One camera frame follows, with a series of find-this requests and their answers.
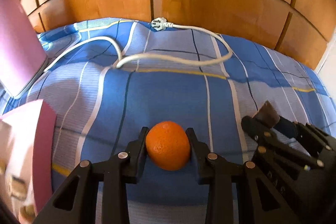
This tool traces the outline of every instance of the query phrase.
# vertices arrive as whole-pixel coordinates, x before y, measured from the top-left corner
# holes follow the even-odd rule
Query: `power cord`
[[[65,56],[66,54],[68,54],[69,52],[73,51],[74,49],[92,42],[92,41],[96,41],[96,40],[107,40],[109,41],[114,47],[115,50],[117,51],[117,55],[118,55],[118,63],[116,65],[116,68],[121,68],[124,64],[134,61],[134,60],[140,60],[140,59],[157,59],[157,60],[164,60],[164,61],[171,61],[171,62],[175,62],[175,63],[180,63],[180,64],[184,64],[184,65],[189,65],[189,66],[196,66],[196,67],[200,67],[200,66],[211,66],[211,65],[216,65],[219,63],[222,63],[228,59],[231,58],[233,52],[232,49],[230,48],[230,46],[226,43],[226,41],[220,37],[219,35],[204,29],[204,28],[200,28],[200,27],[194,27],[194,26],[184,26],[184,25],[177,25],[171,22],[167,22],[167,20],[163,17],[159,17],[157,19],[154,19],[152,21],[152,28],[154,28],[157,31],[161,31],[161,30],[165,30],[166,28],[178,28],[178,29],[192,29],[192,30],[196,30],[196,31],[201,31],[204,33],[207,33],[211,36],[213,36],[214,38],[218,39],[221,43],[223,43],[223,45],[226,47],[228,53],[225,54],[224,56],[222,56],[221,58],[217,58],[217,59],[213,59],[213,60],[207,60],[207,61],[194,61],[194,60],[187,60],[187,59],[183,59],[183,58],[178,58],[178,57],[174,57],[174,56],[170,56],[170,55],[161,55],[161,54],[150,54],[150,53],[141,53],[141,54],[134,54],[134,55],[130,55],[130,56],[126,56],[123,58],[122,56],[122,52],[117,44],[117,42],[115,40],[113,40],[110,37],[93,37],[90,39],[87,39],[83,42],[78,43],[77,45],[71,47],[70,49],[64,51],[62,54],[60,54],[45,70],[44,72],[50,70],[63,56]]]

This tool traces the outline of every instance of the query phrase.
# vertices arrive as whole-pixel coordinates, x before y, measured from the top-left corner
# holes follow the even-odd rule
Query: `orange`
[[[146,136],[146,149],[152,161],[168,171],[181,169],[190,158],[188,137],[174,122],[156,124]]]

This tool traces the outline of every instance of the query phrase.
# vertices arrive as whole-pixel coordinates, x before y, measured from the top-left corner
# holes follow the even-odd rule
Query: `silver rivet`
[[[258,146],[258,152],[259,152],[260,154],[265,154],[265,153],[266,153],[266,148],[263,147],[263,146]]]
[[[82,160],[79,164],[80,167],[87,167],[89,166],[90,162],[88,160]]]
[[[216,160],[218,158],[216,153],[209,153],[208,154],[208,159],[209,160]]]
[[[118,158],[120,158],[120,159],[126,159],[127,157],[128,157],[127,152],[120,152],[118,154]]]
[[[249,169],[253,169],[255,168],[255,163],[253,161],[247,161],[245,163],[246,167],[249,168]]]
[[[316,162],[317,162],[317,165],[318,165],[319,167],[323,167],[323,166],[324,166],[323,161],[321,161],[321,160],[317,160]]]

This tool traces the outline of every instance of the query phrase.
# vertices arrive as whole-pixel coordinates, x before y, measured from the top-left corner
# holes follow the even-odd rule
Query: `bed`
[[[66,49],[97,36],[115,39],[126,56],[151,52],[204,61],[227,52],[198,31],[157,32],[150,23],[121,18],[83,21],[38,38],[51,63]],[[253,115],[266,100],[283,117],[309,122],[336,137],[334,102],[313,70],[244,38],[222,37],[234,55],[208,67],[139,60],[116,69],[117,54],[109,42],[87,43],[44,73],[21,99],[1,90],[0,114],[36,99],[56,112],[53,190],[81,160],[106,160],[123,151],[143,126],[162,121],[193,127],[211,151],[242,164],[252,158],[256,143],[244,134],[241,118]],[[303,151],[294,139],[278,137]],[[208,187],[197,185],[190,164],[169,172],[147,159],[140,183],[127,185],[127,194],[131,223],[204,223]]]

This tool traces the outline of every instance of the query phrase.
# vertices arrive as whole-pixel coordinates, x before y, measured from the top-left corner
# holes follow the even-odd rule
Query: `white plug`
[[[164,17],[158,17],[152,21],[151,25],[155,30],[161,31],[161,30],[166,29],[166,26],[165,26],[166,22],[167,22],[167,19],[165,19]]]

